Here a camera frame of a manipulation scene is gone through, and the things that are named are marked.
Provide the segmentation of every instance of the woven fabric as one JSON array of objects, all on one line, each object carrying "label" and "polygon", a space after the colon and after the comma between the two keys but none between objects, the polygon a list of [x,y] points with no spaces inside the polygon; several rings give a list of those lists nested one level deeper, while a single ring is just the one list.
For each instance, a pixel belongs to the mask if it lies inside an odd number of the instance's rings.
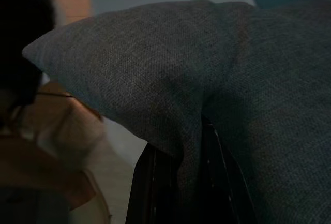
[{"label": "woven fabric", "polygon": [[245,176],[260,223],[331,222],[331,0],[261,10],[144,5],[56,29],[25,57],[180,162],[194,200],[201,115]]}]

